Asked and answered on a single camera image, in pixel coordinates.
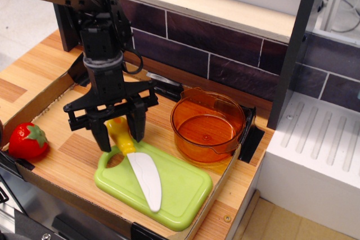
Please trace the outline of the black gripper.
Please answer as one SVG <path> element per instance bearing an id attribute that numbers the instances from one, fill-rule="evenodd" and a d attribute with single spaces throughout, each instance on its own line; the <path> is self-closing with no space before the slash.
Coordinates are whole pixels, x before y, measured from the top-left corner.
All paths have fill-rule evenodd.
<path id="1" fill-rule="evenodd" d="M 124 81 L 123 62 L 122 57 L 108 60 L 84 57 L 91 88 L 83 97 L 64 106 L 71 130 L 90 129 L 103 152 L 111 151 L 107 120 L 126 115 L 133 139 L 140 142 L 145 136 L 146 111 L 158 103 L 154 81 Z"/>

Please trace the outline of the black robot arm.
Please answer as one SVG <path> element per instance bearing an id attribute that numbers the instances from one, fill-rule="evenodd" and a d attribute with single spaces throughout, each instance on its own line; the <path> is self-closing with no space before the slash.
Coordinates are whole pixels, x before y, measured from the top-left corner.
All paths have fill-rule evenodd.
<path id="1" fill-rule="evenodd" d="M 110 151 L 105 122 L 126 116 L 130 133 L 141 141 L 145 133 L 146 111 L 157 104 L 154 81 L 128 83 L 124 52 L 129 50 L 131 24 L 120 0 L 42 0 L 70 11 L 79 43 L 83 46 L 83 64 L 91 88 L 88 93 L 65 105 L 72 130 L 92 132 L 100 149 Z"/>

